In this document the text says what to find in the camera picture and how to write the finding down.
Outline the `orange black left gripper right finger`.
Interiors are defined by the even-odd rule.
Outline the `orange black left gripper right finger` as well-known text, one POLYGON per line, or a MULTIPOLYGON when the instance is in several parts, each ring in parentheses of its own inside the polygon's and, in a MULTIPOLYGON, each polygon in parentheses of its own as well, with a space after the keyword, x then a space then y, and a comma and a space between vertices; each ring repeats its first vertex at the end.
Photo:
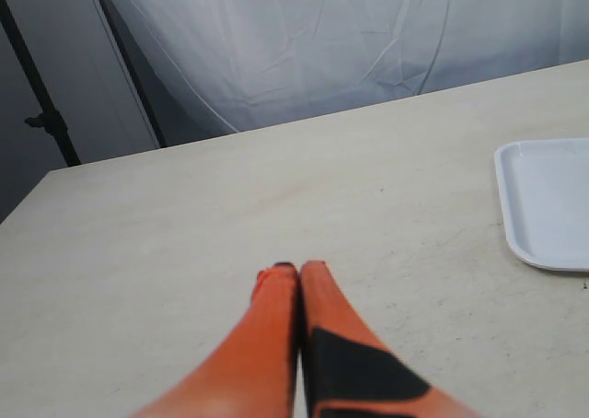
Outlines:
POLYGON ((478 417, 399 360, 354 310, 323 261, 300 271, 310 417, 478 417))

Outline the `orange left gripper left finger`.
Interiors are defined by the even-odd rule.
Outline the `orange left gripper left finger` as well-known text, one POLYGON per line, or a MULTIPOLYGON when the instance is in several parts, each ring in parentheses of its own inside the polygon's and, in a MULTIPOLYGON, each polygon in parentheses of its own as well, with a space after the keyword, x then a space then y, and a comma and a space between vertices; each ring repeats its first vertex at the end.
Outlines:
POLYGON ((260 271, 247 312, 171 390, 135 417, 291 417, 297 359, 297 270, 260 271))

